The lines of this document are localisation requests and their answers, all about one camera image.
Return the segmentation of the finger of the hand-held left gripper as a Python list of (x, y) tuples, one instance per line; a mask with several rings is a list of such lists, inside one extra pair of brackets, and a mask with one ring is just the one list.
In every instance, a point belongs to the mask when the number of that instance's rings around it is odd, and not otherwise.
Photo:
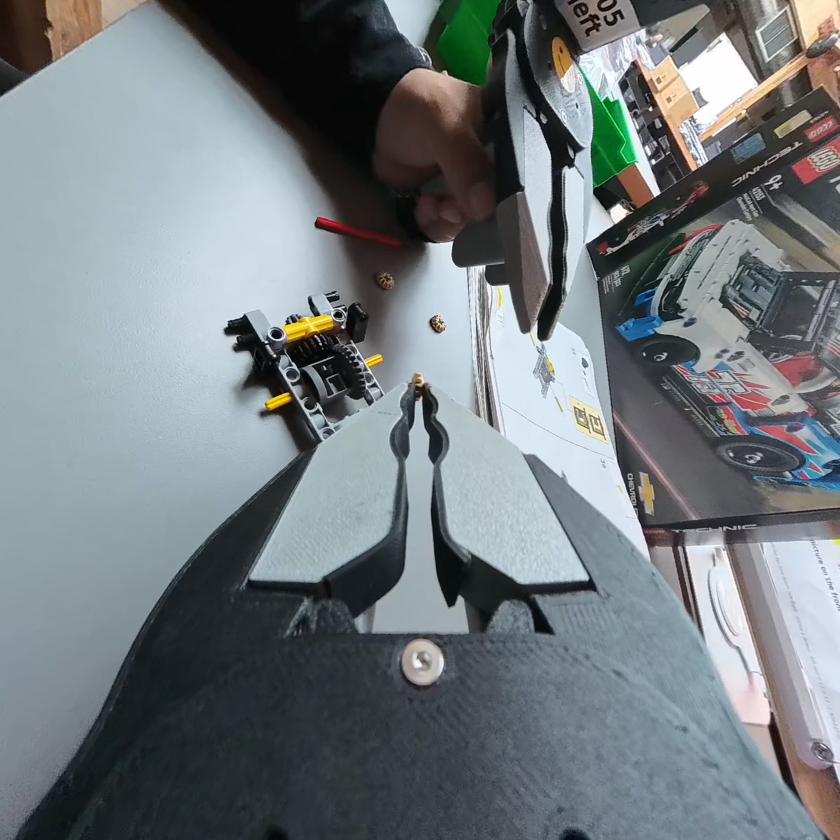
[(585, 250), (592, 200), (592, 157), (577, 154), (570, 164), (553, 173), (549, 208), (550, 288), (537, 320), (540, 341), (552, 337), (569, 296)]
[(553, 333), (553, 162), (538, 117), (503, 107), (497, 126), (497, 227), (505, 282), (522, 333)]

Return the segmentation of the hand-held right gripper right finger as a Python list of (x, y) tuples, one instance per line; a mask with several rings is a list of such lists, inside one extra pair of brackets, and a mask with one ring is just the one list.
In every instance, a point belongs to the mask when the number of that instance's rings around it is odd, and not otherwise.
[(520, 448), (445, 392), (424, 387), (430, 516), (449, 606), (498, 608), (587, 592), (592, 579)]

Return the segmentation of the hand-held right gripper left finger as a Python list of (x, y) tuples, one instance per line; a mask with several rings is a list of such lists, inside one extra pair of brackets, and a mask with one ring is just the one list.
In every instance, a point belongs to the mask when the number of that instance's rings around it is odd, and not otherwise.
[(405, 567), (415, 386), (384, 394), (316, 447), (248, 573), (258, 593), (333, 599), (363, 615)]

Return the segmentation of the grey lego gear frame assembly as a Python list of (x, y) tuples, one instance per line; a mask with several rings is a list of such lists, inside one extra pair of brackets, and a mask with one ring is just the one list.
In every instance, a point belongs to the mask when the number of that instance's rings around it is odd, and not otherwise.
[(368, 312), (359, 302), (343, 302), (336, 290), (310, 296), (308, 305), (308, 314), (292, 313), (284, 322), (270, 321), (261, 310), (247, 311), (227, 321), (224, 331), (234, 338), (234, 351), (249, 354), (255, 378), (272, 387), (270, 398), (286, 392), (296, 398), (261, 413), (288, 406), (320, 444), (384, 392), (360, 349)]

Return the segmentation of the person's left forearm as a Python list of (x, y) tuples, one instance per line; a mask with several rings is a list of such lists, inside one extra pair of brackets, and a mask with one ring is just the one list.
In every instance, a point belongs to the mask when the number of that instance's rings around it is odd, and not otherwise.
[(244, 61), (360, 168), (397, 83), (431, 69), (383, 1), (188, 1)]

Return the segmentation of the white lego instruction booklet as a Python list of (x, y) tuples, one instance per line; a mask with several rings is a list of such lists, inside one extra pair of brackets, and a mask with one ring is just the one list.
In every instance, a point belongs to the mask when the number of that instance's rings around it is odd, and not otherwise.
[(566, 478), (645, 553), (585, 343), (562, 325), (548, 340), (520, 332), (509, 289), (491, 286), (485, 267), (466, 277), (477, 414)]

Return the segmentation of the red lego axle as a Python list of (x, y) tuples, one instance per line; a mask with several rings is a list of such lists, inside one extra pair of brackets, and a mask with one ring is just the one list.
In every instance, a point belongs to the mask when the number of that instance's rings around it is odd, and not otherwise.
[(375, 232), (367, 228), (355, 227), (326, 217), (316, 217), (314, 227), (331, 235), (392, 249), (398, 249), (405, 245), (399, 237)]

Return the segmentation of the black lego set box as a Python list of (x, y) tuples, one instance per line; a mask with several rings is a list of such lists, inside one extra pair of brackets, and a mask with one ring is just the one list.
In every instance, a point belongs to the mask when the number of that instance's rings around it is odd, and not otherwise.
[(588, 244), (649, 541), (838, 536), (838, 176), (818, 88)]

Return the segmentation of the person's left hand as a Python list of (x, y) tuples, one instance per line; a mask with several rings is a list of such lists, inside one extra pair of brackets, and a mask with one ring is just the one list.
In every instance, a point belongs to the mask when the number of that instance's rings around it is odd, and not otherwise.
[(494, 166), (483, 129), (481, 90), (435, 70), (408, 72), (382, 108), (374, 173), (403, 192), (443, 179), (443, 191), (420, 195), (414, 212), (421, 233), (435, 243), (453, 241), (467, 223), (495, 213)]

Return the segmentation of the green plastic bin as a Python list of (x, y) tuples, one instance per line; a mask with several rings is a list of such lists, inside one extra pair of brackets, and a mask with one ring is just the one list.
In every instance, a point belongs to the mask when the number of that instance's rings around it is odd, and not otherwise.
[[(490, 60), (490, 31), (499, 1), (443, 1), (425, 42), (435, 66), (450, 76), (482, 86)], [(594, 185), (600, 187), (637, 163), (637, 152), (620, 102), (601, 97), (585, 70), (591, 99)]]

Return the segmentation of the wooden shelving with boxes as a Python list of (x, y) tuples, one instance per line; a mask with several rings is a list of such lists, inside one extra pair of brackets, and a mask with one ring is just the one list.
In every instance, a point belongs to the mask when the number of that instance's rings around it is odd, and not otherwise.
[(617, 82), (663, 191), (817, 89), (839, 100), (839, 2), (704, 2), (634, 38)]

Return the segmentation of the white plastic panel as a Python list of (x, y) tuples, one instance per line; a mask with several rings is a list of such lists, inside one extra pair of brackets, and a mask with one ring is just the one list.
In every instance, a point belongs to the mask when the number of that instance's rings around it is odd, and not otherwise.
[(763, 670), (726, 550), (688, 547), (686, 560), (700, 632), (730, 702), (742, 723), (766, 727), (771, 709)]

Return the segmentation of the white printed sheet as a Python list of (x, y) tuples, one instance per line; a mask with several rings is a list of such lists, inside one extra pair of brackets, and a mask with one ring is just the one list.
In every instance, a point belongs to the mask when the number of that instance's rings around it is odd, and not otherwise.
[(839, 736), (839, 540), (765, 542), (764, 560), (824, 739)]

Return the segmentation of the wooden post with bolts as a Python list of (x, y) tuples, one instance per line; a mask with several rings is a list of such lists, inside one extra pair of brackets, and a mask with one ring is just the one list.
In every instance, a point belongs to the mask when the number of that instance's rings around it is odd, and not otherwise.
[(53, 62), (105, 28), (102, 1), (44, 1), (45, 36)]

